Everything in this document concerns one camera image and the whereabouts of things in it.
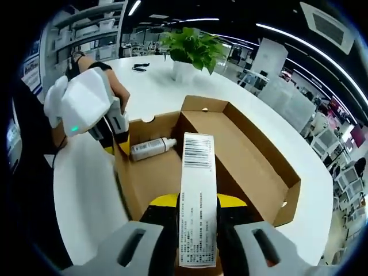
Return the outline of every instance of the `office desk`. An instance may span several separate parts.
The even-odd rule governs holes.
[[[301,178],[300,196],[294,220],[278,227],[277,230],[296,244],[298,254],[306,262],[313,265],[318,264],[324,252],[331,224],[332,178],[313,149],[291,125],[257,97],[215,72],[210,76],[206,69],[203,72],[198,71],[193,83],[179,85],[171,78],[173,61],[169,57],[166,61],[164,61],[163,56],[126,57],[110,60],[106,63],[114,69],[119,81],[131,93],[126,107],[130,120],[142,118],[144,121],[151,121],[156,114],[180,110],[183,100],[188,94],[230,101],[243,112],[274,143]],[[150,66],[147,67],[147,72],[138,73],[131,70],[135,63],[150,63]],[[73,148],[77,150],[78,144],[83,145],[83,151],[85,151],[83,156],[81,154],[77,156],[78,152],[73,153]],[[93,158],[87,150],[89,147],[95,148]],[[109,171],[112,174],[112,164],[106,165],[109,159],[104,158],[103,152],[97,150],[96,143],[91,140],[91,136],[86,133],[83,136],[75,137],[71,139],[67,148],[60,152],[65,151],[65,154],[60,154],[57,157],[54,183],[54,194],[57,197],[55,209],[67,251],[71,257],[73,256],[73,262],[76,258],[80,263],[82,259],[88,259],[95,254],[97,250],[95,242],[103,234],[107,236],[114,227],[121,224],[124,214],[118,210],[117,205],[121,202],[116,195],[113,195],[113,188],[109,188],[109,194],[103,195],[103,200],[100,199],[100,193],[102,193],[102,188],[106,183],[104,183],[102,176],[96,175],[97,171],[101,172],[103,169],[102,173],[108,177],[109,183],[112,183],[113,176],[108,176]],[[62,179],[60,174],[62,166],[66,166],[68,160],[73,158],[73,154],[74,158],[78,158],[74,164],[69,165],[73,173],[68,177],[68,181],[73,182],[73,184],[68,184],[71,188],[65,189],[63,185],[65,185],[66,180]],[[97,158],[104,158],[104,160],[97,161],[95,160]],[[90,166],[89,162],[95,162],[95,164]],[[83,180],[82,173],[78,173],[78,170],[71,166],[85,168],[85,174],[88,174],[90,169],[96,170],[93,175],[98,178],[100,183],[95,183],[96,180],[93,177]],[[79,177],[78,181],[90,181],[93,184],[76,183],[73,178],[77,176]],[[80,185],[84,189],[87,189],[88,186],[94,188],[85,193],[85,190],[78,190]],[[68,202],[68,205],[72,205],[73,208],[65,206],[65,202]],[[93,217],[89,216],[90,211],[87,207],[99,210],[99,212]],[[100,223],[100,219],[104,221],[103,216],[110,210],[115,210],[113,214],[109,215],[110,226],[98,229],[98,238],[92,239],[96,236],[95,232],[97,231],[93,227]],[[119,223],[112,224],[113,217]]]

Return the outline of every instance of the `cardboard box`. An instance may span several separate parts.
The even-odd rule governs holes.
[[[180,192],[183,137],[193,132],[214,136],[218,193],[245,201],[255,221],[266,220],[274,226],[292,221],[300,178],[231,103],[187,96],[181,111],[157,115],[151,122],[132,121],[129,131],[131,145],[160,137],[178,141],[174,149],[138,162],[130,161],[115,146],[121,190],[134,220],[141,218],[156,197]]]

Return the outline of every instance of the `shelf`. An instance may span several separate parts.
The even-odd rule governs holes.
[[[115,12],[117,10],[122,10],[124,2],[117,2],[117,3],[111,3],[107,5],[101,5],[96,7],[90,7],[89,9],[81,10],[79,13],[75,13],[62,22],[59,22],[55,25],[55,27],[61,29],[63,27],[66,27],[68,25],[73,24],[74,22],[77,22],[78,20],[103,14],[103,13],[109,13],[109,12]]]
[[[76,45],[81,45],[81,44],[84,44],[84,43],[89,42],[91,40],[97,40],[97,39],[101,39],[103,37],[115,36],[116,34],[117,34],[117,29],[107,30],[107,31],[104,31],[104,32],[90,33],[90,34],[87,34],[85,36],[78,37],[77,39],[74,39],[73,41],[70,41],[68,44],[66,44],[66,45],[64,45],[64,46],[62,46],[58,49],[55,49],[55,50],[51,51],[48,56],[51,56],[54,53],[56,53],[56,52],[58,52],[62,49],[65,49],[67,47],[74,47]]]
[[[92,20],[90,22],[86,22],[86,23],[81,23],[81,24],[78,24],[77,26],[74,26],[73,29],[75,30],[80,30],[80,29],[83,29],[83,28],[86,28],[86,27],[89,27],[89,26],[92,26],[92,25],[96,25],[97,23],[101,22],[101,21],[105,21],[105,20],[109,20],[109,19],[119,19],[120,16],[112,16],[112,17],[109,17],[109,18],[100,18],[100,19],[96,19],[96,20]]]

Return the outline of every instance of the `black sleeve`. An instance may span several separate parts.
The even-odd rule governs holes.
[[[94,62],[90,65],[90,67],[88,67],[88,69],[91,69],[91,68],[96,68],[96,67],[99,67],[101,68],[103,71],[106,71],[106,70],[112,70],[111,66],[110,65],[107,65],[103,62]]]
[[[21,80],[13,85],[13,100],[24,147],[37,149],[41,154],[54,154],[52,128],[43,104]]]

